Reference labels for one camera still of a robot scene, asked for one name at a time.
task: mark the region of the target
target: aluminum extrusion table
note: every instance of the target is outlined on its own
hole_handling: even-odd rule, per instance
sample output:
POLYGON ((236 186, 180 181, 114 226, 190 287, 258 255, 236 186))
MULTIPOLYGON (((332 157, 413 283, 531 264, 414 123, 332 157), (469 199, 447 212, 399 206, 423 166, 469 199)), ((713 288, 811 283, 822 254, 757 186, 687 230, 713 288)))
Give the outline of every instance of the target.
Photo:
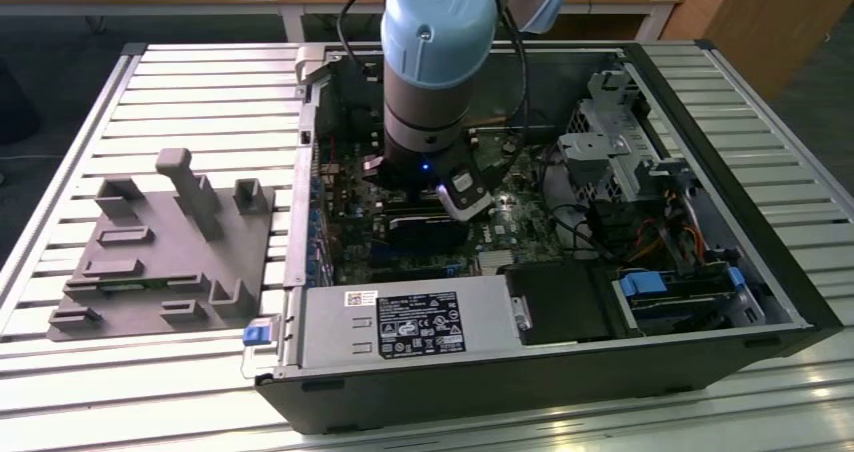
MULTIPOLYGON (((52 343, 48 316, 100 209, 102 178, 151 173, 187 147, 214 186, 276 189, 262 314, 282 311, 300 102, 296 44, 128 50, 0 272, 0 449, 770 450, 852 446, 854 329, 706 390, 339 435, 294 432, 248 378, 242 331, 52 343)), ((854 202, 714 50, 646 50, 846 326, 854 323, 854 202)), ((675 151, 666 136, 663 141, 675 151)))

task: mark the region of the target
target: blue tab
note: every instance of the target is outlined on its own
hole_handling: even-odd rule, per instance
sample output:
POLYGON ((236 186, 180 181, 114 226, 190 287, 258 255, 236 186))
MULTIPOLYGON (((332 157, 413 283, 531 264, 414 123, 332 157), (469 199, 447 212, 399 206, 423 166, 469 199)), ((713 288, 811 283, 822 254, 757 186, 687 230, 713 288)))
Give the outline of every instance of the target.
POLYGON ((738 289, 739 287, 747 285, 747 281, 745 280, 745 276, 742 275, 742 271, 738 267, 730 267, 729 269, 726 269, 726 272, 730 275, 733 287, 738 289))
POLYGON ((619 288, 623 290, 623 295, 626 297, 631 297, 638 293, 638 289, 635 289, 635 284, 631 282, 629 276, 619 279, 619 288))
POLYGON ((667 292, 665 279, 658 272, 631 272, 619 281, 623 295, 631 297, 635 294, 662 294, 667 292))
POLYGON ((243 330, 243 345, 251 347, 254 345, 267 345, 271 342, 270 325, 250 325, 243 330))

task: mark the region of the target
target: floor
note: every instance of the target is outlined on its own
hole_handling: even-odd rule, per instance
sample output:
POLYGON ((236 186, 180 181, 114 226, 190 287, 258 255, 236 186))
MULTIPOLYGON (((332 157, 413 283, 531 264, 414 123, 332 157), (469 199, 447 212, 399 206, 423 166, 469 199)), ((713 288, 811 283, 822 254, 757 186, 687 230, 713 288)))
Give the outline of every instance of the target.
MULTIPOLYGON (((367 40, 376 21, 352 18, 354 39, 367 40)), ((310 40, 334 40, 330 20, 306 24, 310 40)), ((30 139, 0 146, 0 263, 15 246, 62 156, 128 42, 278 42, 272 16, 110 18, 94 35, 82 18, 0 18, 0 60, 6 61, 43 120, 30 139), (4 160, 22 155, 52 156, 4 160)), ((854 9, 830 40, 773 104, 783 121, 850 191, 854 191, 854 9)))

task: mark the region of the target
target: power supply label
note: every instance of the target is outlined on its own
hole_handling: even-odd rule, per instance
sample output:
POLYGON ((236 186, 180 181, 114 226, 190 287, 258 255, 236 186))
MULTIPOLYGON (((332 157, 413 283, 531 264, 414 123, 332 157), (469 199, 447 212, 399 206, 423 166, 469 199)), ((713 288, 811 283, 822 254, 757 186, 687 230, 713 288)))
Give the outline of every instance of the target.
POLYGON ((383 359, 466 351, 457 292, 378 297, 376 318, 383 359))

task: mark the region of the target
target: green circuit board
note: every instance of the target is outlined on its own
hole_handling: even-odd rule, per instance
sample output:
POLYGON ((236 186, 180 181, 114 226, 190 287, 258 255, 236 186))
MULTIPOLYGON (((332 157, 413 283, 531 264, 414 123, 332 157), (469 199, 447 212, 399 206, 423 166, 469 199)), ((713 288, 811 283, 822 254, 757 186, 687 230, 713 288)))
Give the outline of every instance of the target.
MULTIPOLYGON (((503 136, 479 137, 481 164, 502 159, 503 136)), ((494 191, 494 207, 467 224, 461 245, 431 253, 396 253, 383 237, 386 217, 378 204, 403 204, 406 194, 362 180, 362 157, 371 150, 355 144, 336 148, 335 162, 322 167, 327 190, 332 264, 338 285, 482 275, 478 254, 509 251, 515 263, 562 257, 562 247, 542 210, 533 178, 539 163, 523 153, 494 191)), ((426 200, 434 200, 430 193, 426 200)))

